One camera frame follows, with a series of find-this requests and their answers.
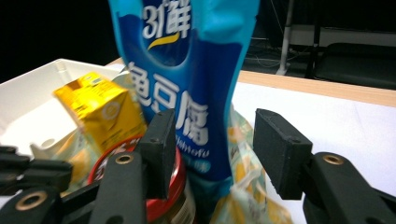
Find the screw hole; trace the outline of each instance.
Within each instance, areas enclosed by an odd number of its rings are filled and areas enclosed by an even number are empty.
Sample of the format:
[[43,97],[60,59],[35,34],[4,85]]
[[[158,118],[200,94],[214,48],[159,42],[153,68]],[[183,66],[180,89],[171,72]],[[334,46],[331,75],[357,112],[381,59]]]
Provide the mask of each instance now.
[[26,211],[39,206],[46,199],[47,199],[47,193],[45,191],[33,192],[21,198],[17,202],[15,207],[19,211]]
[[341,165],[344,163],[344,161],[341,158],[333,156],[333,155],[326,155],[323,157],[323,160],[325,160],[326,162],[331,163],[333,165]]
[[131,155],[122,155],[122,156],[119,156],[118,158],[116,158],[116,163],[126,164],[126,163],[131,162],[133,159],[134,159],[134,157]]

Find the yellow juice box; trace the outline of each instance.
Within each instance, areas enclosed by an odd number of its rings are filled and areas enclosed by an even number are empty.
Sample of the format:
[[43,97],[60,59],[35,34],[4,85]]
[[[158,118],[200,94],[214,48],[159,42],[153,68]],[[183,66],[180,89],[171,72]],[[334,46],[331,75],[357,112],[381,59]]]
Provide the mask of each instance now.
[[147,129],[129,91],[98,73],[90,72],[54,91],[54,95],[99,154]]

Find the white surface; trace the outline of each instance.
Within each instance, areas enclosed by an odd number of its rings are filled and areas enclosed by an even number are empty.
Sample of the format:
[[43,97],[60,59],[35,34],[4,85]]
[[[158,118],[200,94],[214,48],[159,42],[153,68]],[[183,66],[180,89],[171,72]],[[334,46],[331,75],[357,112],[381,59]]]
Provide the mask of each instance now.
[[[396,195],[396,107],[237,83],[234,108],[254,127],[257,108],[280,114],[311,142],[313,153],[349,159],[369,184]],[[284,205],[294,223],[306,223],[302,201],[282,201],[270,181],[269,197]]]

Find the wooden tabletop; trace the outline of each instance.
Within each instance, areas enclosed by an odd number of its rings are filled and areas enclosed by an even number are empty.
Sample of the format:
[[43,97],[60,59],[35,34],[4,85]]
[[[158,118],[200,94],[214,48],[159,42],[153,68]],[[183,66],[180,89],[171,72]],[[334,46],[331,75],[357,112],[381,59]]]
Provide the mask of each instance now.
[[[113,63],[123,63],[123,61],[122,59],[117,59],[110,64]],[[364,103],[396,107],[396,91],[391,90],[347,85],[300,77],[285,77],[244,70],[240,72],[238,81],[289,91],[308,92]]]

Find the snack bag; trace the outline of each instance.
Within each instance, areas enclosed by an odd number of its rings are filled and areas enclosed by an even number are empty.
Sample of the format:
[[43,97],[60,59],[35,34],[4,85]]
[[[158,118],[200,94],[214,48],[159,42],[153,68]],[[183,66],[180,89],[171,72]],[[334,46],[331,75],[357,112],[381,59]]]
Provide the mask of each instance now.
[[54,94],[99,156],[147,129],[130,92],[98,73],[79,77]]
[[291,224],[289,211],[267,197],[265,171],[253,151],[252,127],[233,108],[229,118],[233,185],[219,200],[210,223]]
[[198,218],[233,184],[228,120],[259,0],[109,0],[119,54],[147,122],[176,110]]

